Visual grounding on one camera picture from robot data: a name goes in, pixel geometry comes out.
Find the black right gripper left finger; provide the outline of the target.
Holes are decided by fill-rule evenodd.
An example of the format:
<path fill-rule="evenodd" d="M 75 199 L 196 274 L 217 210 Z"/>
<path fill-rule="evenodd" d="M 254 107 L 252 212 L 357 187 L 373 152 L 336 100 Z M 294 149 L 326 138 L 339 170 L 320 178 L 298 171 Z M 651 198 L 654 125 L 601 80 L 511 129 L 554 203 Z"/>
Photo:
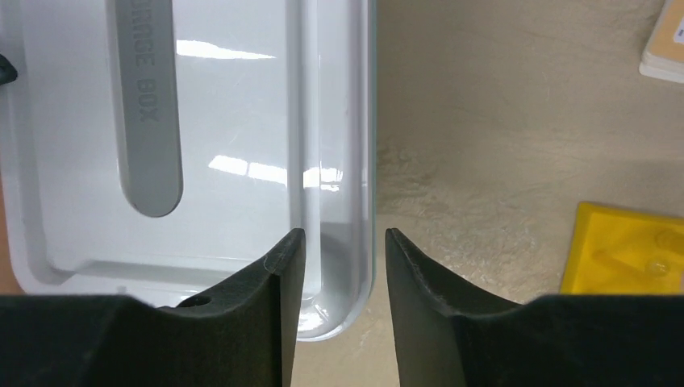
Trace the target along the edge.
<path fill-rule="evenodd" d="M 305 272 L 293 229 L 175 307 L 127 295 L 4 296 L 4 386 L 287 386 Z"/>

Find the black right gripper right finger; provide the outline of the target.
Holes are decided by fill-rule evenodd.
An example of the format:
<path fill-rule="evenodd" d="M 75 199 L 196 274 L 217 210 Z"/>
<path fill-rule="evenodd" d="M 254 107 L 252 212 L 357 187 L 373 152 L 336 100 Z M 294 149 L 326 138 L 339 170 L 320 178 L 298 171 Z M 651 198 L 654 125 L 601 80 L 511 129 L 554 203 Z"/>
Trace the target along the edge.
<path fill-rule="evenodd" d="M 680 296 L 550 295 L 518 304 L 385 235 L 403 386 L 680 386 Z"/>

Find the white plastic bin lid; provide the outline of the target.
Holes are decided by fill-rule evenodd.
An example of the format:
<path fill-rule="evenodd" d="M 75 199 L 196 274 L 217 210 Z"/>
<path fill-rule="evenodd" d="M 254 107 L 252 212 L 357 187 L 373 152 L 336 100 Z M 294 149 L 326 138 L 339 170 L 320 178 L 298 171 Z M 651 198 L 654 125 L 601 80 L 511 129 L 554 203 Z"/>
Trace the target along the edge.
<path fill-rule="evenodd" d="M 373 1 L 4 1 L 10 264 L 175 306 L 306 233 L 298 339 L 375 277 Z"/>

